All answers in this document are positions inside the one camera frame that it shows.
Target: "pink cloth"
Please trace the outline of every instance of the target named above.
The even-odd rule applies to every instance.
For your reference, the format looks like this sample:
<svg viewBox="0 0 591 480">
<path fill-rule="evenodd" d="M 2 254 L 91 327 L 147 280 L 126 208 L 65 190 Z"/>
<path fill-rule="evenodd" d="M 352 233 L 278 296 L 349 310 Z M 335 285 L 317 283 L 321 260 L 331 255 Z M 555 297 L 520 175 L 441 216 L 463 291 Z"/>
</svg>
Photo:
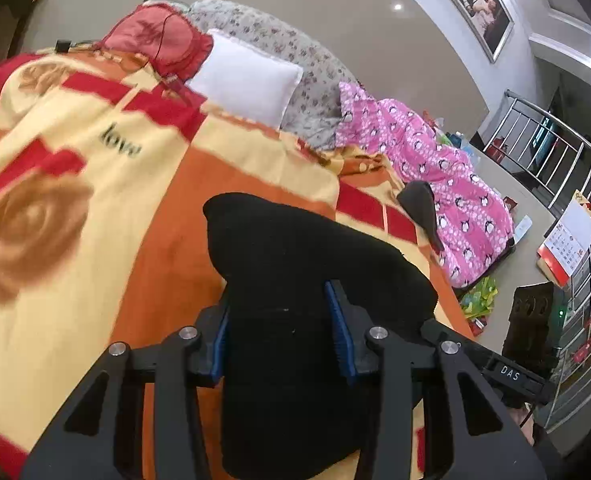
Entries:
<svg viewBox="0 0 591 480">
<path fill-rule="evenodd" d="M 394 99 L 376 101 L 360 86 L 339 83 L 344 120 L 336 145 L 358 144 L 384 153 L 404 182 L 424 180 L 435 195 L 437 233 L 445 246 L 440 265 L 451 285 L 477 280 L 513 236 L 501 197 L 475 174 L 469 156 L 440 145 L 422 117 Z"/>
</svg>

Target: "floral headboard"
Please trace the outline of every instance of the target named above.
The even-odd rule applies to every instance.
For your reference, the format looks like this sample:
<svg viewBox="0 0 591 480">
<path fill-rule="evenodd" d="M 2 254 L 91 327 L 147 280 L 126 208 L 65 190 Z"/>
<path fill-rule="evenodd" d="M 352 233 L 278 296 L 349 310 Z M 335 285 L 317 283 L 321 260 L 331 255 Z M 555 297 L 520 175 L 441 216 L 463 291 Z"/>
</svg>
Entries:
<svg viewBox="0 0 591 480">
<path fill-rule="evenodd" d="M 219 28 L 272 56 L 300 65 L 304 75 L 291 97 L 281 128 L 297 134 L 314 148 L 335 147 L 335 128 L 341 120 L 338 83 L 357 83 L 357 79 L 326 47 L 253 7 L 224 0 L 198 0 L 190 6 L 163 2 L 174 6 L 204 32 Z"/>
</svg>

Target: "metal screw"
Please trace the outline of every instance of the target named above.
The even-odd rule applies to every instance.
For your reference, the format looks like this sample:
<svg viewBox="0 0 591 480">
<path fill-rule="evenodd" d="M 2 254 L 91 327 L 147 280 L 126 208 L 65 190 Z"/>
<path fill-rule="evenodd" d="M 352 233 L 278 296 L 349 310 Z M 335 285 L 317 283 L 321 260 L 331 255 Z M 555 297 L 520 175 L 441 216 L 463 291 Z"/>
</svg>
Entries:
<svg viewBox="0 0 591 480">
<path fill-rule="evenodd" d="M 445 354 L 449 355 L 457 354 L 457 351 L 460 350 L 460 347 L 453 341 L 442 341 L 440 348 Z"/>
<path fill-rule="evenodd" d="M 389 332 L 382 326 L 373 326 L 369 329 L 369 335 L 373 339 L 384 339 L 389 335 Z"/>
<path fill-rule="evenodd" d="M 109 347 L 109 353 L 111 355 L 122 355 L 127 351 L 127 345 L 123 342 L 114 343 Z"/>
<path fill-rule="evenodd" d="M 194 326 L 186 326 L 185 328 L 181 328 L 178 334 L 183 339 L 193 339 L 198 335 L 198 329 Z"/>
</svg>

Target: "green plastic bag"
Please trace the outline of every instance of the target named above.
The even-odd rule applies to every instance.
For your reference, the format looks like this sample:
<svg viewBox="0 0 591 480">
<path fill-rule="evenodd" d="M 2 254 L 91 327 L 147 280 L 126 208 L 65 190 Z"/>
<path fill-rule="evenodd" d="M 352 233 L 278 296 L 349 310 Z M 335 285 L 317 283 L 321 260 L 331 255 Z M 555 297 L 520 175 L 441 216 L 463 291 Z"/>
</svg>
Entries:
<svg viewBox="0 0 591 480">
<path fill-rule="evenodd" d="M 460 306 L 466 319 L 475 319 L 490 314 L 493 310 L 493 300 L 496 294 L 498 294 L 498 287 L 495 279 L 491 277 L 482 278 L 460 300 Z"/>
</svg>

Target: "couple in photo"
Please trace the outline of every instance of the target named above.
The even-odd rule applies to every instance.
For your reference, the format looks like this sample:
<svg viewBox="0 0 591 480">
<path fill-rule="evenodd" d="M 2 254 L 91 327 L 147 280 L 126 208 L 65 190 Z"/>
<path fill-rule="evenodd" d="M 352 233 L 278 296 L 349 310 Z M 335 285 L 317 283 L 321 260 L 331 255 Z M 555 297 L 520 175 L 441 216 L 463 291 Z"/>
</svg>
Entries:
<svg viewBox="0 0 591 480">
<path fill-rule="evenodd" d="M 495 24 L 495 10 L 498 2 L 496 0 L 462 0 L 462 2 L 475 28 L 485 38 L 486 32 Z"/>
</svg>

